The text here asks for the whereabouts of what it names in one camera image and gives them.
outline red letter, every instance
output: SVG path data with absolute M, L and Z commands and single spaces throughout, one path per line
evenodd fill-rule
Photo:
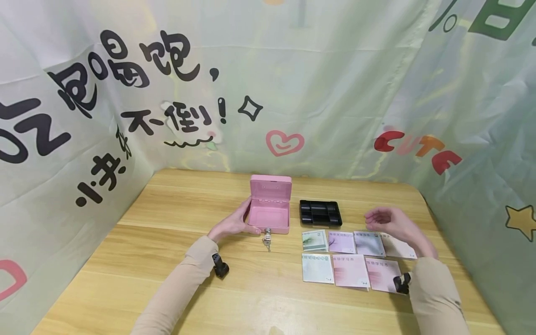
M 374 141 L 374 149 L 382 152 L 393 151 L 394 146 L 390 146 L 388 142 L 392 139 L 403 138 L 404 133 L 401 131 L 391 130 L 381 134 L 376 141 Z
M 450 168 L 449 162 L 452 162 L 454 165 L 458 165 L 458 163 L 461 162 L 461 157 L 450 150 L 442 151 L 432 157 L 432 166 L 440 176 L 443 174 L 443 172 L 445 172 L 446 169 Z
M 441 151 L 445 148 L 443 142 L 441 142 L 434 136 L 424 135 L 420 143 L 423 145 L 423 147 L 419 151 L 417 151 L 417 154 L 415 156 L 423 157 L 433 148 L 437 149 L 437 151 Z
M 419 143 L 419 141 L 421 140 L 420 137 L 415 137 L 413 142 L 410 144 L 412 136 L 411 135 L 408 135 L 408 136 L 409 137 L 406 137 L 404 139 L 404 141 L 402 142 L 402 145 L 400 145 L 398 147 L 397 154 L 399 154 L 399 155 L 407 155 L 407 154 L 409 154 L 411 152 L 411 150 L 413 150 L 413 148 L 415 148 L 415 145 L 417 145 L 417 143 Z
M 0 292 L 0 301 L 2 301 L 18 291 L 28 281 L 28 278 L 19 264 L 9 259 L 0 260 L 0 270 L 5 270 L 15 280 L 15 284 Z

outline white booklet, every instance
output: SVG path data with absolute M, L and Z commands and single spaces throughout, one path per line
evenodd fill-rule
M 326 231 L 310 230 L 302 233 L 303 251 L 327 252 Z
M 402 242 L 399 239 L 395 239 L 393 236 L 381 233 L 383 247 L 385 248 L 385 254 L 391 257 L 417 259 L 417 254 L 412 247 L 406 242 Z
M 329 255 L 302 254 L 303 281 L 333 284 L 333 268 Z
M 363 255 L 332 255 L 335 285 L 368 291 L 370 282 Z
M 358 254 L 385 257 L 382 238 L 375 232 L 354 232 L 355 247 Z

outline pink cash box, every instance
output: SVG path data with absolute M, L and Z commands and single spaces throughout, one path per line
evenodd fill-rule
M 262 232 L 270 228 L 272 234 L 288 234 L 292 178 L 253 175 L 249 183 L 251 208 L 248 224 Z

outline open lid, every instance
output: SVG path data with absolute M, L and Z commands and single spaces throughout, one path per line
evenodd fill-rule
M 291 200 L 292 178 L 290 177 L 253 175 L 249 184 L 253 199 L 287 203 Z

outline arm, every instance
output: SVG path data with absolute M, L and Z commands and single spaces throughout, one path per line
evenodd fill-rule
M 162 283 L 139 316 L 131 335 L 169 335 L 199 285 L 214 267 L 212 255 L 218 252 L 218 241 L 230 234 L 248 232 L 260 234 L 260 229 L 244 222 L 251 198 L 244 201 L 231 215 L 215 225 L 186 252 L 184 260 Z
M 217 252 L 218 245 L 207 236 L 197 240 L 152 297 L 131 334 L 171 334 L 197 288 L 210 275 L 212 255 Z
M 367 229 L 408 243 L 418 256 L 410 281 L 410 300 L 422 335 L 469 335 L 454 279 L 437 250 L 400 209 L 378 207 L 365 214 Z

